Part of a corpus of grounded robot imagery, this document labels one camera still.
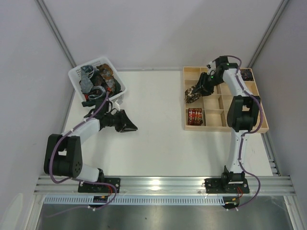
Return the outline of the brown floral tie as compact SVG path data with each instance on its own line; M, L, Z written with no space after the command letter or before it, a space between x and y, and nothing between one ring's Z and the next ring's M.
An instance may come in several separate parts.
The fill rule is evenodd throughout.
M194 92L196 86L191 86L185 90L185 103L191 104L201 97L199 92Z

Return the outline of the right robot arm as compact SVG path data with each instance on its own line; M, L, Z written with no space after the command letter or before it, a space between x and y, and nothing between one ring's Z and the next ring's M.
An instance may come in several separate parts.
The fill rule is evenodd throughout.
M247 171L243 166L246 145L249 136L256 131L252 129L263 119L260 97L254 96L245 85L240 66L228 61L221 62L209 72L203 72L196 85L186 90L186 97L209 96L214 87L226 83L232 95L232 101L227 113L227 125L231 128L231 144L227 164L221 175L220 184L223 187L243 185Z

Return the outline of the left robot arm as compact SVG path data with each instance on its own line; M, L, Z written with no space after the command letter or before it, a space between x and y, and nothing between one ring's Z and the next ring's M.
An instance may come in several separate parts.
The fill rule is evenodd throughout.
M90 184L104 183L102 169L83 163L82 144L106 127L113 127L119 133L138 130L125 110L114 107L109 100L98 101L73 129L48 137L44 172L56 184L68 179Z

